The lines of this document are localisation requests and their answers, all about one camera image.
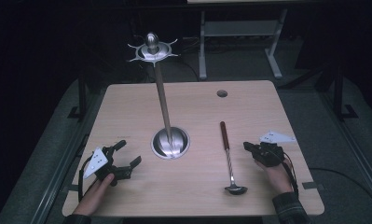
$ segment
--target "round metal base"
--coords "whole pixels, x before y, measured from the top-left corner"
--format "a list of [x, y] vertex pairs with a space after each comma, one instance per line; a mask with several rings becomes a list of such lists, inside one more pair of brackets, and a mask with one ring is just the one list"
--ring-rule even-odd
[[174, 160], [183, 156], [189, 148], [189, 135], [184, 130], [171, 127], [172, 147], [168, 142], [166, 130], [162, 129], [153, 136], [151, 148], [154, 154], [164, 160]]

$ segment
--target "metal stand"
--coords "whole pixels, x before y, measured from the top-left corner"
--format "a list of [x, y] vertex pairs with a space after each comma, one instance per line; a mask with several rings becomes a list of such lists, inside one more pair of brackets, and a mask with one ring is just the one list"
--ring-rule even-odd
[[151, 147], [158, 157], [165, 160], [177, 159], [183, 156], [189, 148], [189, 135], [180, 128], [171, 127], [159, 65], [159, 61], [169, 56], [177, 56], [172, 54], [171, 44], [159, 42], [155, 34], [149, 33], [145, 39], [144, 45], [140, 47], [130, 46], [136, 49], [135, 58], [130, 60], [130, 62], [141, 60], [154, 64], [159, 103], [165, 128], [158, 131], [153, 136]]

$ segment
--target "metal pole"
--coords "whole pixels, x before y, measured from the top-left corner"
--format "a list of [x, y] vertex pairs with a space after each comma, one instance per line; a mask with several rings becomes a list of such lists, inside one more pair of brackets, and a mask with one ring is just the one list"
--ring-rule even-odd
[[165, 124], [166, 134], [168, 135], [168, 142], [169, 142], [169, 145], [171, 146], [171, 151], [172, 151], [172, 148], [173, 148], [172, 130], [171, 130], [171, 124], [169, 122], [168, 106], [166, 104], [165, 90], [163, 88], [163, 80], [162, 80], [162, 74], [160, 71], [159, 63], [155, 64], [154, 73], [156, 74], [157, 91], [158, 91], [159, 102], [160, 102], [160, 106], [162, 110], [163, 122]]

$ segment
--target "black cable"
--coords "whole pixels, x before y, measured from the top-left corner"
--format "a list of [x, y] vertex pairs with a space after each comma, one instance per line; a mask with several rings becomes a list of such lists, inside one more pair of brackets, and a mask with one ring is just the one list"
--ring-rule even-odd
[[348, 178], [351, 182], [356, 184], [360, 189], [362, 189], [371, 199], [372, 199], [372, 194], [366, 189], [363, 185], [361, 185], [359, 182], [354, 180], [353, 178], [349, 177], [348, 175], [342, 174], [341, 172], [335, 171], [335, 170], [330, 170], [326, 168], [319, 168], [319, 167], [309, 167], [310, 170], [315, 170], [315, 171], [326, 171], [326, 172], [331, 172], [337, 175], [342, 175], [343, 177]]
[[87, 162], [90, 161], [92, 156], [88, 157], [86, 161], [84, 161], [83, 166], [81, 166], [80, 171], [78, 172], [78, 202], [81, 202], [83, 199], [83, 175], [84, 175], [84, 168], [87, 165]]

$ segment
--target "metal frame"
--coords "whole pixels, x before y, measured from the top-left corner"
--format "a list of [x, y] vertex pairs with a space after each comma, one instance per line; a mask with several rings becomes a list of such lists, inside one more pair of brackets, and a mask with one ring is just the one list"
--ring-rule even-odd
[[229, 35], [270, 35], [273, 41], [270, 48], [265, 49], [270, 68], [276, 78], [282, 78], [274, 57], [279, 37], [282, 33], [287, 8], [282, 10], [281, 17], [274, 21], [206, 21], [205, 11], [201, 12], [200, 18], [200, 79], [207, 78], [205, 62], [205, 36], [229, 36]]

